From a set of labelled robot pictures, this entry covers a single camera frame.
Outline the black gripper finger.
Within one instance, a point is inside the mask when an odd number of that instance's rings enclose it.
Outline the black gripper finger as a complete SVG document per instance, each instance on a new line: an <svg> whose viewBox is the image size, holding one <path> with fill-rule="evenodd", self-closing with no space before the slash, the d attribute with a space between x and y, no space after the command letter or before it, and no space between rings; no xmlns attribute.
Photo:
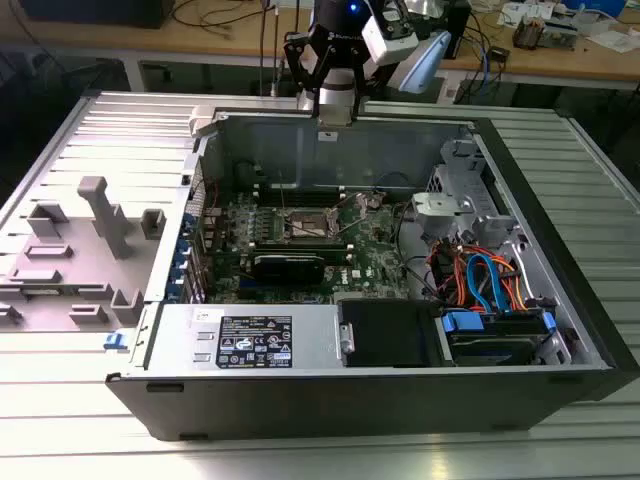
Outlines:
<svg viewBox="0 0 640 480"><path fill-rule="evenodd" d="M316 56L316 63L309 71L302 63L302 55L309 47ZM310 33L288 32L285 34L284 53L291 75L300 91L312 96L312 117L317 118L320 112L320 88L328 74L328 40L322 32L312 30Z"/></svg>
<svg viewBox="0 0 640 480"><path fill-rule="evenodd" d="M347 57L353 72L354 95L351 108L351 119L356 120L360 112L361 100L366 92L367 81L365 79L364 65L370 58L366 47L349 47Z"/></svg>

